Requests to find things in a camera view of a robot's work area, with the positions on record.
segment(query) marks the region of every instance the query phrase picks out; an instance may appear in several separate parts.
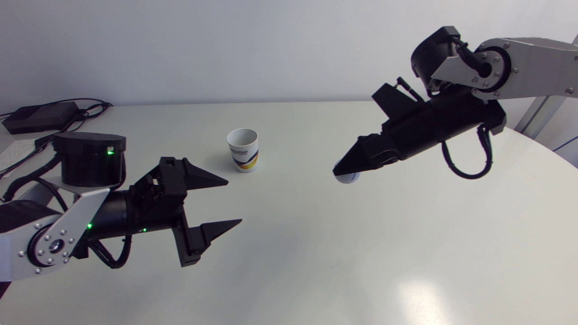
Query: silver metal bracket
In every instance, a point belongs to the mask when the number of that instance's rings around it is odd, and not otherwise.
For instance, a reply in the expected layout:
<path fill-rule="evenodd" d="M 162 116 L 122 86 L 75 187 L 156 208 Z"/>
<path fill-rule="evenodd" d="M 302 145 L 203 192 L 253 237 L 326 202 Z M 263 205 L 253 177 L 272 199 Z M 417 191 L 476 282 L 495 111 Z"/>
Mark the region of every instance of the silver metal bracket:
<path fill-rule="evenodd" d="M 63 214 L 43 217 L 12 231 L 0 234 L 0 282 L 31 278 L 51 273 L 70 262 L 79 239 L 110 193 L 108 187 L 78 187 L 64 184 L 60 177 L 46 179 L 59 189 L 74 193 L 75 201 Z M 52 193 L 36 185 L 20 200 L 47 205 Z M 33 253 L 35 265 L 28 254 Z"/>

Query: black cable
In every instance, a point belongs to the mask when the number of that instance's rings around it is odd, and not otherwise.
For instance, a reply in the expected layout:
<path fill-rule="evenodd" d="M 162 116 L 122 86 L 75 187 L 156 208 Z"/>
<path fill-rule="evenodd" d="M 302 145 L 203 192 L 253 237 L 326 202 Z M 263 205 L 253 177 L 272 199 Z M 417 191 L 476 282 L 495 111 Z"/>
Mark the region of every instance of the black cable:
<path fill-rule="evenodd" d="M 572 141 L 574 141 L 574 140 L 576 140 L 576 139 L 578 139 L 578 136 L 575 136 L 574 138 L 572 138 L 572 139 L 570 139 L 570 140 L 568 140 L 568 141 L 564 142 L 564 144 L 563 144 L 563 145 L 561 145 L 560 147 L 557 147 L 556 149 L 554 149 L 554 150 L 552 150 L 552 151 L 554 151 L 554 152 L 555 152 L 555 151 L 556 151 L 556 150 L 558 150 L 558 149 L 562 149 L 562 148 L 563 148 L 565 145 L 569 144 L 570 142 L 572 142 Z"/>
<path fill-rule="evenodd" d="M 101 99 L 97 99 L 97 98 L 88 98 L 88 97 L 81 97 L 81 98 L 70 98 L 70 99 L 62 99 L 60 101 L 55 101 L 55 102 L 49 102 L 46 104 L 41 104 L 41 105 L 34 105 L 34 106 L 46 106 L 46 105 L 54 105 L 54 104 L 58 104 L 58 103 L 63 103 L 63 102 L 72 102 L 72 101 L 96 101 L 96 102 L 100 102 L 105 104 L 106 102 L 101 100 Z M 6 115 L 12 115 L 16 113 L 16 111 L 14 112 L 10 112 L 10 113 L 2 113 L 0 114 L 0 116 L 6 116 Z"/>
<path fill-rule="evenodd" d="M 18 189 L 20 189 L 20 187 L 24 186 L 28 182 L 31 182 L 31 181 L 39 178 L 40 176 L 44 175 L 47 171 L 53 169 L 56 165 L 58 165 L 58 163 L 60 163 L 60 160 L 61 160 L 61 156 L 59 153 L 57 153 L 54 155 L 54 157 L 46 165 L 38 168 L 37 170 L 29 173 L 26 176 L 22 176 L 20 178 L 17 178 L 16 180 L 14 180 L 14 182 L 12 182 L 10 184 L 10 186 L 8 186 L 6 193 L 4 193 L 4 196 L 3 196 L 4 201 L 5 202 L 12 201 L 12 199 L 14 198 L 14 195 L 16 194 L 16 191 Z"/>
<path fill-rule="evenodd" d="M 468 67 L 477 71 L 482 78 L 485 78 L 492 73 L 492 66 L 490 64 L 484 64 L 484 62 L 474 56 L 472 51 L 469 50 L 467 43 L 464 43 L 464 41 L 455 36 L 452 38 L 452 42 L 455 44 L 455 51 L 458 53 L 462 61 Z"/>
<path fill-rule="evenodd" d="M 450 167 L 451 171 L 453 171 L 456 175 L 465 179 L 481 178 L 490 171 L 490 168 L 492 168 L 492 144 L 490 142 L 490 130 L 486 127 L 485 124 L 482 124 L 477 128 L 477 136 L 480 139 L 481 147 L 484 148 L 484 151 L 486 152 L 486 166 L 481 172 L 477 174 L 467 174 L 460 171 L 451 160 L 450 151 L 447 148 L 446 142 L 442 142 L 443 158 L 446 160 L 447 166 Z"/>
<path fill-rule="evenodd" d="M 94 119 L 98 116 L 100 116 L 102 113 L 104 113 L 109 107 L 114 106 L 111 103 L 105 102 L 101 99 L 96 99 L 96 98 L 70 98 L 70 99 L 63 99 L 60 101 L 55 101 L 55 102 L 50 102 L 50 103 L 46 103 L 46 104 L 42 104 L 40 106 L 46 106 L 46 105 L 53 105 L 53 104 L 57 104 L 60 102 L 69 102 L 69 101 L 79 101 L 79 100 L 88 100 L 88 101 L 97 101 L 97 104 L 91 105 L 90 107 L 88 107 L 87 109 L 82 109 L 80 110 L 79 114 L 76 115 L 67 125 L 65 125 L 62 129 L 60 129 L 60 131 L 55 132 L 53 134 L 50 134 L 48 136 L 44 136 L 43 138 L 37 139 L 35 141 L 35 145 L 36 145 L 36 149 L 30 153 L 29 155 L 27 155 L 26 157 L 24 157 L 22 160 L 14 163 L 13 165 L 3 169 L 0 171 L 0 179 L 2 179 L 6 174 L 8 174 L 9 172 L 15 170 L 16 168 L 18 168 L 20 165 L 22 165 L 24 162 L 26 162 L 28 159 L 32 158 L 33 156 L 37 155 L 38 153 L 40 153 L 42 150 L 44 150 L 46 148 L 46 146 L 48 144 L 50 144 L 50 142 L 52 142 L 54 135 L 58 134 L 58 133 L 63 133 L 63 132 L 72 132 L 72 131 L 77 131 L 87 119 Z M 88 113 L 89 110 L 95 109 L 97 107 L 102 107 L 102 109 L 98 112 L 95 113 L 93 115 L 90 115 Z M 80 125 L 78 127 L 76 127 L 74 130 L 69 131 L 68 128 L 72 126 L 72 124 L 74 124 L 74 122 L 77 121 L 82 121 L 82 123 L 80 123 Z"/>
<path fill-rule="evenodd" d="M 56 188 L 50 184 L 49 182 L 47 182 L 46 180 L 42 179 L 42 178 L 36 178 L 34 181 L 38 182 L 39 184 L 44 185 L 45 188 L 48 189 L 48 191 L 50 191 L 52 193 L 52 195 L 54 195 L 54 197 L 56 198 L 56 201 L 58 201 L 58 204 L 60 204 L 60 207 L 62 208 L 63 212 L 66 212 L 66 210 L 68 210 L 68 206 L 66 205 L 66 202 L 64 202 L 64 200 L 62 199 L 62 196 L 60 195 L 60 193 L 56 190 Z"/>
<path fill-rule="evenodd" d="M 397 82 L 398 84 L 400 84 L 405 90 L 407 90 L 412 96 L 413 98 L 415 98 L 418 102 L 423 102 L 424 99 L 415 91 L 411 88 L 411 86 L 409 86 L 408 83 L 405 82 L 405 80 L 402 77 L 397 78 Z"/>
<path fill-rule="evenodd" d="M 101 259 L 103 263 L 105 263 L 108 267 L 115 269 L 121 268 L 126 264 L 128 260 L 128 256 L 131 252 L 131 243 L 132 243 L 132 235 L 126 235 L 123 239 L 124 245 L 123 250 L 118 257 L 118 260 L 115 260 L 112 257 L 112 254 L 104 247 L 104 245 L 99 241 L 90 241 L 88 242 L 88 247 L 92 249 L 92 251 Z"/>

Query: paper cup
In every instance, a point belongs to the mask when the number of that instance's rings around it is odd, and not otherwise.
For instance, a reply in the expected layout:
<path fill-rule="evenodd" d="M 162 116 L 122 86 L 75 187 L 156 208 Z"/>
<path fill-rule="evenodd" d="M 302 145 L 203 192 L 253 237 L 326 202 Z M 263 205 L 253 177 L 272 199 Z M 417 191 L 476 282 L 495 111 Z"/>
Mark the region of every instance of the paper cup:
<path fill-rule="evenodd" d="M 250 173 L 258 167 L 259 135 L 250 128 L 238 128 L 227 135 L 227 142 L 235 168 L 241 173 Z"/>

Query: table surface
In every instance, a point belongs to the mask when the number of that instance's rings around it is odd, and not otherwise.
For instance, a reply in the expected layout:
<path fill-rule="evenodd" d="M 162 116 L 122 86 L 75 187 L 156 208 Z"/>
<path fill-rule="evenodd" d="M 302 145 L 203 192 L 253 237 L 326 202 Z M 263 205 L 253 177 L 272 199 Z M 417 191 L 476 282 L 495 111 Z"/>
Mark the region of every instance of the table surface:
<path fill-rule="evenodd" d="M 111 108 L 81 131 L 127 137 L 122 189 L 161 156 L 188 157 L 229 180 L 189 192 L 189 225 L 243 222 L 190 267 L 165 230 L 134 236 L 121 269 L 91 255 L 16 281 L 0 324 L 577 324 L 576 168 L 504 130 L 479 180 L 451 173 L 438 146 L 338 183 L 336 161 L 385 119 L 373 102 Z M 228 152 L 239 127 L 260 135 L 253 173 Z M 0 150 L 32 138 L 0 132 Z M 474 130 L 448 145 L 462 170 L 482 169 Z M 105 244 L 119 254 L 120 238 Z"/>

